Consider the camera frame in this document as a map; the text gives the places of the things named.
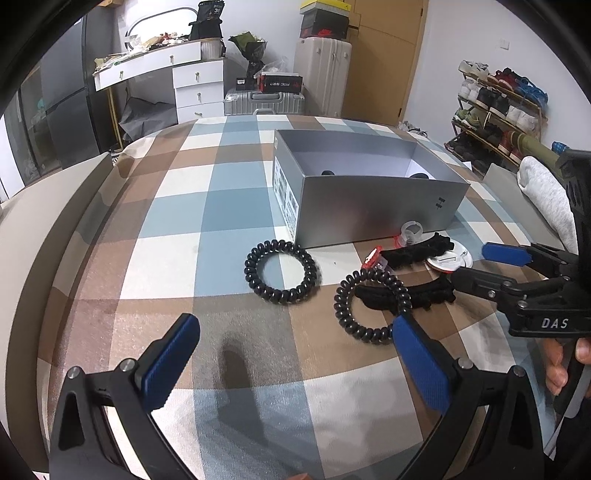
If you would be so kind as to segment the right hand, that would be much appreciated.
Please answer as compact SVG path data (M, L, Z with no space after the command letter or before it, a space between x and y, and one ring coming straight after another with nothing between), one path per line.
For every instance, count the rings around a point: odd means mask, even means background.
M545 381L546 387L554 396L558 396L568 380L567 359L564 346L556 339L546 338L542 340L545 355ZM584 364L591 364L590 339L581 338L576 343L576 359Z

